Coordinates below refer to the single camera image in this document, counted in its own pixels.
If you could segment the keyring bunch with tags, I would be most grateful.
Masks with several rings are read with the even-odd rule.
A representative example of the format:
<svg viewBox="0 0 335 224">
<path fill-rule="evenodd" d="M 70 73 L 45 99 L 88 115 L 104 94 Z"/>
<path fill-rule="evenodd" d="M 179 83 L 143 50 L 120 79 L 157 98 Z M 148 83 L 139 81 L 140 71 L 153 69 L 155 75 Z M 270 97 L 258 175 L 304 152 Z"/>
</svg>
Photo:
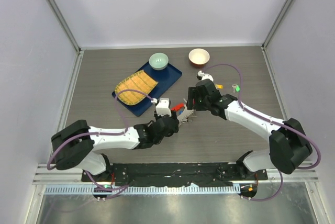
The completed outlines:
<svg viewBox="0 0 335 224">
<path fill-rule="evenodd" d="M 175 111 L 177 114 L 177 119 L 179 121 L 179 124 L 183 124 L 186 122 L 189 122 L 189 119 L 191 116 L 194 115 L 195 111 L 192 109 L 188 109 L 186 106 L 187 100 L 184 99 L 182 103 L 179 103 L 172 107 L 172 111 Z"/>
</svg>

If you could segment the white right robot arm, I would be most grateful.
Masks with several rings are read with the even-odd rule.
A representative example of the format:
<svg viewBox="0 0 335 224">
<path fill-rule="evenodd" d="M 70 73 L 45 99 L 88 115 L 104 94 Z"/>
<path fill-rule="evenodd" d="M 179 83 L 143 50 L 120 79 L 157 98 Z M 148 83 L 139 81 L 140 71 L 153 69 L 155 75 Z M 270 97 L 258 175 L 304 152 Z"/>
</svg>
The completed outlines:
<svg viewBox="0 0 335 224">
<path fill-rule="evenodd" d="M 256 171 L 276 168 L 292 174 L 311 154 L 311 144 L 303 137 L 299 121 L 282 121 L 260 113 L 230 94 L 221 94 L 213 81 L 205 79 L 188 88 L 187 109 L 209 111 L 212 115 L 235 122 L 267 141 L 262 151 L 249 151 L 237 160 L 237 175 L 249 179 Z"/>
</svg>

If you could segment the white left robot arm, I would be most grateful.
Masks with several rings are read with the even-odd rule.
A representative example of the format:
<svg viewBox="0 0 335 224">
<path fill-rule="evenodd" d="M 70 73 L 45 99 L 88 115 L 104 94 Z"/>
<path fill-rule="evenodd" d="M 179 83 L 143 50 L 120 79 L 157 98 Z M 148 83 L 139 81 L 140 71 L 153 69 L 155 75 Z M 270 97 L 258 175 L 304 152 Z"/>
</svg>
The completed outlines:
<svg viewBox="0 0 335 224">
<path fill-rule="evenodd" d="M 53 154 L 47 169 L 59 171 L 79 168 L 88 171 L 99 181 L 111 177 L 109 160 L 103 153 L 107 149 L 147 149 L 160 144 L 179 130 L 176 113 L 155 116 L 147 124 L 124 129 L 103 129 L 89 126 L 78 120 L 51 137 Z"/>
</svg>

